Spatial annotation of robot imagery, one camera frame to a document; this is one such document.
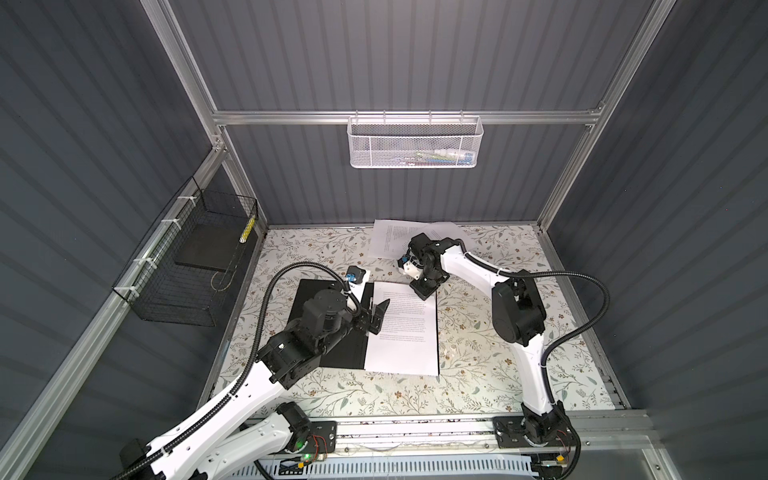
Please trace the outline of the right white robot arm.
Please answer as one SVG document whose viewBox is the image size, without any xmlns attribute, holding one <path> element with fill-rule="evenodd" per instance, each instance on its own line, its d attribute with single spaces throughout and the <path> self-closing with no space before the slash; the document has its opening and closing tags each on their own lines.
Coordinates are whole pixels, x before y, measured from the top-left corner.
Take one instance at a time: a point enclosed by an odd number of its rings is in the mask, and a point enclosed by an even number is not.
<svg viewBox="0 0 768 480">
<path fill-rule="evenodd" d="M 411 278 L 411 289 L 423 301 L 453 276 L 487 295 L 492 326 L 512 345 L 515 356 L 526 439 L 534 446 L 544 446 L 567 429 L 562 409 L 548 393 L 541 366 L 547 314 L 528 271 L 505 270 L 474 256 L 460 239 L 432 240 L 424 233 L 412 237 L 397 265 Z"/>
</svg>

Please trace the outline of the printed sheet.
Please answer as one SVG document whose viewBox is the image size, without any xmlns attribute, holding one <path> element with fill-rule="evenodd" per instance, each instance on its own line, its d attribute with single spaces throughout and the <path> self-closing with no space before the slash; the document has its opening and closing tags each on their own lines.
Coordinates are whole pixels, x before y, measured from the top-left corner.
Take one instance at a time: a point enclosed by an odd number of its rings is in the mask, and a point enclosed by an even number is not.
<svg viewBox="0 0 768 480">
<path fill-rule="evenodd" d="M 436 296 L 422 300 L 407 284 L 375 282 L 373 303 L 389 300 L 382 329 L 368 337 L 364 369 L 374 373 L 437 377 Z"/>
<path fill-rule="evenodd" d="M 402 220 L 376 220 L 370 237 L 368 256 L 397 260 L 407 251 L 411 239 L 423 224 Z"/>
</svg>

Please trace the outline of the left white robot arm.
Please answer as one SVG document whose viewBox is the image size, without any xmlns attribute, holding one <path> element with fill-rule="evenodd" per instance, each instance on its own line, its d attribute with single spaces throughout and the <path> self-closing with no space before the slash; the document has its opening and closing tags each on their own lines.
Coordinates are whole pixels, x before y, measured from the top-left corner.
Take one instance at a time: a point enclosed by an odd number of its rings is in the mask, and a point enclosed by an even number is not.
<svg viewBox="0 0 768 480">
<path fill-rule="evenodd" d="M 311 422 L 294 402 L 276 406 L 256 425 L 241 426 L 317 369 L 349 333 L 380 332 L 389 303 L 366 308 L 362 295 L 355 289 L 316 293 L 229 386 L 166 433 L 124 447 L 119 478 L 223 479 L 268 454 L 302 450 Z"/>
</svg>

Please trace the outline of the printed sheet near left arm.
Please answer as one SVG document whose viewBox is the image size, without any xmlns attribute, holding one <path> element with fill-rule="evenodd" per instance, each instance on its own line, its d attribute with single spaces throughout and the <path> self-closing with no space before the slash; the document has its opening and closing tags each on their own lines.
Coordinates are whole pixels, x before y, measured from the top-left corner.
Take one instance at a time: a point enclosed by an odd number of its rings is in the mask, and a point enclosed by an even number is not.
<svg viewBox="0 0 768 480">
<path fill-rule="evenodd" d="M 453 240 L 462 240 L 467 249 L 471 249 L 475 246 L 469 234 L 459 225 L 451 222 L 427 223 L 423 226 L 422 230 L 434 241 L 450 238 Z"/>
</svg>

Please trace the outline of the grey folder with black inside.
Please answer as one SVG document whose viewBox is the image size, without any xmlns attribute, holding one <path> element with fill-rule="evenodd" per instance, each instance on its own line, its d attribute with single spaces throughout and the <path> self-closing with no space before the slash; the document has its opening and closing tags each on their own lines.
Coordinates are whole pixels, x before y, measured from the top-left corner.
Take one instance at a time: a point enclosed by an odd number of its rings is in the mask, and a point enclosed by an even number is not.
<svg viewBox="0 0 768 480">
<path fill-rule="evenodd" d="M 437 304 L 422 300 L 406 284 L 357 284 L 360 305 L 368 310 L 354 324 L 341 285 L 302 279 L 289 314 L 310 344 L 324 347 L 321 367 L 372 373 L 437 377 Z"/>
</svg>

